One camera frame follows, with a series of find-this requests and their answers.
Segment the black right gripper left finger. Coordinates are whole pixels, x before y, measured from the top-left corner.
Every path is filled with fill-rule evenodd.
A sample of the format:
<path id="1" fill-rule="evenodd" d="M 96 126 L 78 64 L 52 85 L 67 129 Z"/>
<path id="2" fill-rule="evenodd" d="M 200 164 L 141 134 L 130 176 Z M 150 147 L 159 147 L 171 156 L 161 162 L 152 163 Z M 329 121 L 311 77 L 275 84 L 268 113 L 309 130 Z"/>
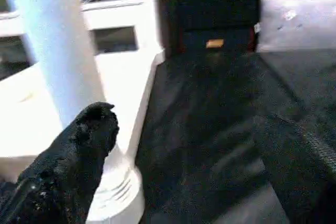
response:
<path id="1" fill-rule="evenodd" d="M 85 223 L 118 131 L 112 104 L 83 109 L 17 182 L 1 183 L 1 223 Z"/>

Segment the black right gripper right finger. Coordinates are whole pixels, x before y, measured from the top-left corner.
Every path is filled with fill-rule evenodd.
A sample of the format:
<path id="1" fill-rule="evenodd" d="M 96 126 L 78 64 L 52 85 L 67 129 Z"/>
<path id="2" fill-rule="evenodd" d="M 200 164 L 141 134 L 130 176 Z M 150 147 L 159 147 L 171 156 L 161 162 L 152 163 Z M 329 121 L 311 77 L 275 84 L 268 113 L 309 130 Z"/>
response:
<path id="1" fill-rule="evenodd" d="M 335 223 L 335 150 L 277 114 L 254 117 L 253 139 L 290 223 Z"/>

